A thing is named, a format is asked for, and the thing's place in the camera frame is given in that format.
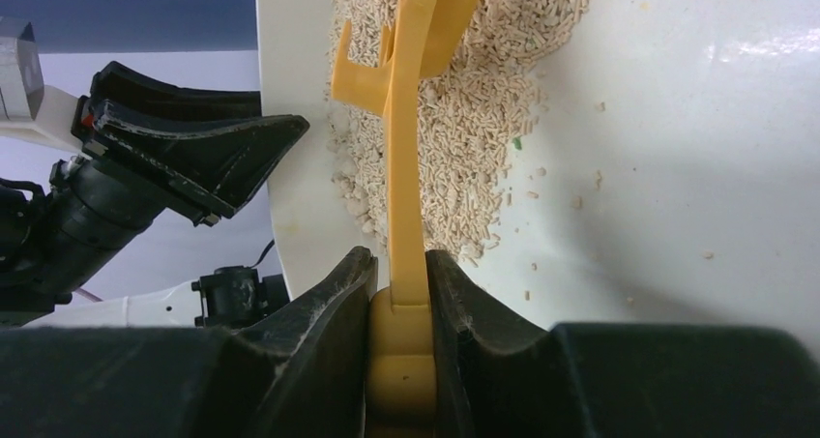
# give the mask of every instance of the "blue surface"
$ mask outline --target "blue surface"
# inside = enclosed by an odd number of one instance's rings
[[[40,52],[256,49],[255,0],[0,0]]]

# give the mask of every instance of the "pile of pellets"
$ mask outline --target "pile of pellets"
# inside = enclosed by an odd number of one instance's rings
[[[333,0],[331,43],[353,23],[350,59],[375,66],[381,27],[395,23],[397,0]],[[507,150],[533,130],[531,110],[547,94],[536,63],[565,44],[589,0],[480,0],[450,68],[419,87],[419,164],[425,246],[475,263],[497,246],[488,227],[505,193]],[[331,60],[336,50],[329,53]],[[387,237],[384,130],[378,116],[331,102],[328,149],[333,181],[348,212],[382,246]]]

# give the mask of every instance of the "white plastic surface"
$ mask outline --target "white plastic surface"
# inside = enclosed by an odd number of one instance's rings
[[[72,135],[77,98],[45,85],[43,103],[31,122],[0,121],[0,135],[19,138],[70,153],[79,153],[82,143]]]
[[[167,290],[82,306],[62,307],[25,327],[194,327],[202,298],[190,281]]]
[[[330,0],[258,10],[265,110],[312,124],[268,184],[295,297],[366,242],[324,148]],[[511,148],[501,246],[470,277],[545,328],[760,324],[820,358],[816,0],[592,0],[539,71],[551,110]]]

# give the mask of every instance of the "white plastic tray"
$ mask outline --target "white plastic tray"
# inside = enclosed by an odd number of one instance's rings
[[[330,0],[257,5],[265,109],[312,123],[269,181],[295,296],[369,242],[336,198],[324,148]],[[815,0],[591,5],[570,43],[542,62],[551,110],[512,151],[506,182],[518,195],[502,211],[501,246],[465,270],[545,328],[762,324],[820,356]],[[541,166],[547,175],[530,180]]]

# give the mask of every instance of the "yellow plastic tool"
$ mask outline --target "yellow plastic tool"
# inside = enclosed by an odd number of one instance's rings
[[[419,79],[445,71],[478,0],[398,0],[395,27],[382,29],[379,63],[351,63],[347,22],[331,95],[385,123],[390,286],[370,304],[366,431],[430,436],[436,410],[416,110]]]

